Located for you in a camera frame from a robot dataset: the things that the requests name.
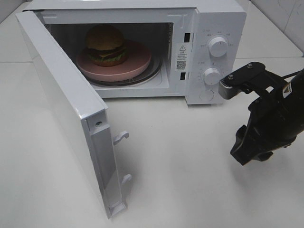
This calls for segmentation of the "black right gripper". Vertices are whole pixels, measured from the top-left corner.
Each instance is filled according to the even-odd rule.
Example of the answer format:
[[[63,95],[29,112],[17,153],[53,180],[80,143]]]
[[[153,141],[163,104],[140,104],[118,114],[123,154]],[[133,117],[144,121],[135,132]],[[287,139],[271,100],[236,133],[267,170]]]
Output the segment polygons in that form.
[[[230,154],[242,166],[267,161],[273,155],[268,150],[289,146],[304,130],[304,82],[292,80],[270,95],[250,104],[249,121],[236,132]]]

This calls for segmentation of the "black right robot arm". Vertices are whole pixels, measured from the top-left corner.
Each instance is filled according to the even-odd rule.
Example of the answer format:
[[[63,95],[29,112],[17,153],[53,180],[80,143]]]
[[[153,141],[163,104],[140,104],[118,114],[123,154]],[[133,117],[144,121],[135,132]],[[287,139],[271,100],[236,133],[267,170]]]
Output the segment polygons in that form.
[[[268,160],[274,150],[288,147],[303,132],[304,72],[259,94],[248,109],[248,123],[237,130],[230,152],[241,165]]]

